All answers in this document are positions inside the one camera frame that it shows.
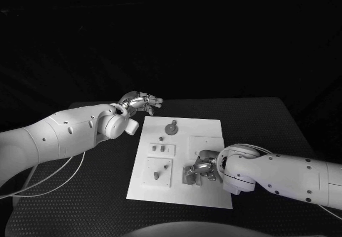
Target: textured fabric surface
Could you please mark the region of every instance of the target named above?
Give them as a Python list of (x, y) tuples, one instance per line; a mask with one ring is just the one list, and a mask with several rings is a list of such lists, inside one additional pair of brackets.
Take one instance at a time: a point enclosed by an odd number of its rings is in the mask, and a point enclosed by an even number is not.
[[(73, 103), (70, 108), (95, 104), (99, 102)], [(225, 146), (248, 143), (274, 153), (316, 158), (278, 98), (165, 100), (154, 115), (219, 119)], [(139, 112), (132, 117), (139, 123), (134, 136), (122, 133), (86, 152), (77, 174), (60, 189), (44, 196), (20, 199), (7, 224), (8, 236), (115, 237), (173, 221), (226, 223), (275, 236), (342, 235), (342, 222), (320, 207), (268, 193), (258, 185), (255, 191), (230, 196), (233, 210), (127, 200), (144, 116), (147, 113)], [(30, 184), (64, 161), (40, 164)], [(80, 155), (54, 177), (24, 194), (54, 188), (72, 175), (79, 162)]]

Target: white board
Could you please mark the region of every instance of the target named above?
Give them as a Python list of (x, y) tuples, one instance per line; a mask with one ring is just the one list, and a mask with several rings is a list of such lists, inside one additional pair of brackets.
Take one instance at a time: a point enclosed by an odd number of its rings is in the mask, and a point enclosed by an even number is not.
[[(173, 136), (164, 132), (164, 127), (171, 123), (171, 120), (176, 120), (178, 129)], [(171, 160), (168, 188), (164, 188), (164, 181), (161, 182), (161, 180), (158, 182), (160, 185), (145, 185), (141, 182), (144, 175), (148, 174), (148, 179), (152, 179), (154, 173), (154, 171), (145, 171), (145, 161), (151, 158), (150, 144), (174, 145), (173, 157), (152, 156), (152, 158), (164, 161)], [(127, 199), (232, 209), (230, 196), (222, 189), (219, 178), (216, 178), (215, 182), (210, 182), (204, 177), (200, 177), (199, 187), (183, 184), (183, 167), (194, 163), (189, 151), (190, 147), (194, 150), (217, 152), (225, 148), (219, 120), (167, 117), (144, 118)]]

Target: robotic hand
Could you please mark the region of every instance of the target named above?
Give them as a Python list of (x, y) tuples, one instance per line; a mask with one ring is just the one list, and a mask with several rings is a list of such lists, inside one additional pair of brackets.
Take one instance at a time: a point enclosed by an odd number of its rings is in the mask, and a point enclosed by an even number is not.
[(137, 111), (152, 115), (161, 98), (132, 91), (116, 104), (99, 104), (53, 113), (33, 125), (0, 133), (0, 186), (24, 169), (67, 158), (138, 127)]
[(196, 163), (187, 168), (187, 184), (199, 172), (210, 181), (223, 180), (223, 190), (238, 195), (253, 191), (255, 182), (279, 196), (342, 209), (342, 164), (272, 154), (236, 144), (220, 152), (200, 151)]

